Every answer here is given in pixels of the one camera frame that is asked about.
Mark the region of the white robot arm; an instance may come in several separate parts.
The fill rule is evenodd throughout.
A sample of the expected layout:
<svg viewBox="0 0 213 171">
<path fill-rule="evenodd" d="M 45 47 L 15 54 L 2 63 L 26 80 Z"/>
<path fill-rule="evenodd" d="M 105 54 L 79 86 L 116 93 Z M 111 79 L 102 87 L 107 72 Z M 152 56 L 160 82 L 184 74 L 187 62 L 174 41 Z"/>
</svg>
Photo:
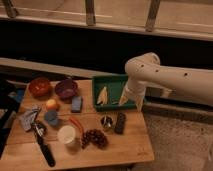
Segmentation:
<svg viewBox="0 0 213 171">
<path fill-rule="evenodd" d="M 150 52 L 129 59 L 125 64 L 128 80 L 119 105 L 128 100 L 142 109 L 149 82 L 198 98 L 213 107 L 213 70 L 162 66 L 157 54 Z"/>
</svg>

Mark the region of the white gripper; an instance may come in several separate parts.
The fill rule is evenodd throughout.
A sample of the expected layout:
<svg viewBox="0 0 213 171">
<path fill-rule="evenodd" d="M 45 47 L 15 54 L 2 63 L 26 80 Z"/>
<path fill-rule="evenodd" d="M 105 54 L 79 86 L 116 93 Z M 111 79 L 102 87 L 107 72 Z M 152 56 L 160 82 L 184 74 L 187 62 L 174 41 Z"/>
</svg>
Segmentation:
<svg viewBox="0 0 213 171">
<path fill-rule="evenodd" d="M 132 100 L 135 101 L 137 110 L 141 111 L 144 104 L 146 86 L 147 84 L 143 81 L 129 79 L 121 94 L 118 105 L 122 106 L 127 103 L 128 100 Z"/>
</svg>

